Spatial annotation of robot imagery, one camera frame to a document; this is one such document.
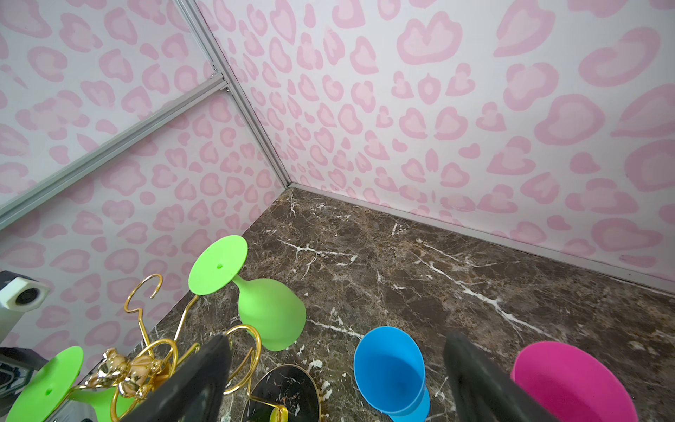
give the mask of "marble countertop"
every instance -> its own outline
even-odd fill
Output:
[[[389,421],[363,400],[352,359],[371,329],[408,332],[425,358],[428,421],[457,421],[442,361],[462,332],[504,371],[543,340],[582,348],[626,386],[641,421],[675,421],[675,298],[577,267],[315,195],[287,190],[244,234],[247,280],[273,278],[304,301],[297,343],[263,349],[255,376],[283,363],[309,368],[324,421]],[[232,284],[200,298],[180,339],[186,350],[239,323]],[[172,335],[191,294],[153,330]],[[234,339],[233,362],[251,343]],[[223,398],[221,421],[240,421],[245,392]]]

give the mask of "pink leopard print wallpaper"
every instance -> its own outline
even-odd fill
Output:
[[[672,0],[198,4],[293,181],[675,282]]]
[[[213,73],[173,0],[0,2],[0,204]]]
[[[211,75],[172,0],[0,1],[0,204]],[[187,293],[206,247],[241,234],[283,190],[229,96],[218,93],[0,233],[0,269],[51,294],[3,346],[50,359],[140,340]]]
[[[140,341],[127,295],[149,327],[188,291],[199,254],[243,233],[283,191],[234,102],[214,94],[0,233],[0,268],[46,283],[51,293],[3,346],[51,358],[84,348],[84,373],[111,346]]]

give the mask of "magenta cup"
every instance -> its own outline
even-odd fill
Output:
[[[614,374],[569,344],[530,344],[518,354],[511,379],[561,422],[638,422]]]

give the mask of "gold hook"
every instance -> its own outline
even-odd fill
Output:
[[[136,308],[136,309],[129,309],[129,302],[131,302],[131,298],[134,297],[138,289],[145,284],[146,281],[149,279],[157,277],[159,278],[159,283],[157,283],[157,287],[155,288],[155,291],[150,295],[150,299],[154,298],[155,295],[158,293],[160,287],[162,287],[162,283],[164,282],[164,277],[162,277],[161,274],[150,274],[147,277],[143,279],[141,283],[139,283],[135,289],[132,290],[131,294],[127,297],[126,302],[124,303],[124,312],[126,313],[134,313],[138,312],[138,326],[140,328],[140,333],[143,335],[143,341],[145,342],[145,346],[150,345],[150,338],[148,337],[148,332],[145,330],[145,323],[143,322],[143,308]],[[150,357],[155,357],[155,354],[153,353],[152,349],[148,350],[148,354]]]
[[[199,299],[199,295],[195,294],[194,298],[188,303],[188,305],[185,307],[183,310],[183,315],[180,316],[180,322],[178,323],[178,328],[175,331],[175,335],[173,336],[173,341],[177,342],[178,341],[178,336],[180,335],[180,330],[183,329],[183,324],[185,324],[185,318],[188,316],[188,312],[190,312],[190,309],[192,308],[192,305],[194,305],[197,300]]]
[[[250,385],[251,377],[253,377],[253,374],[254,374],[256,368],[258,367],[258,362],[260,361],[260,355],[261,355],[261,352],[263,351],[263,342],[260,338],[260,333],[258,333],[258,330],[253,328],[250,325],[246,325],[246,324],[237,325],[236,327],[232,327],[229,330],[227,330],[225,332],[225,335],[229,336],[231,333],[237,331],[238,329],[245,329],[255,338],[255,353],[252,353],[252,349],[249,350],[248,354],[246,355],[246,357],[242,361],[241,365],[239,365],[239,367],[229,377],[228,381],[231,381],[232,378],[234,378],[237,375],[237,373],[239,373],[239,371],[241,371],[241,369],[244,366],[244,363],[248,360],[248,357],[249,356],[251,357],[251,366],[250,366],[250,369],[248,370],[248,372],[246,373],[246,375],[244,376],[244,378],[241,381],[239,381],[237,384],[235,384],[234,386],[226,389],[223,392],[224,396],[234,393],[235,391],[239,390],[241,387],[245,386],[246,384]]]

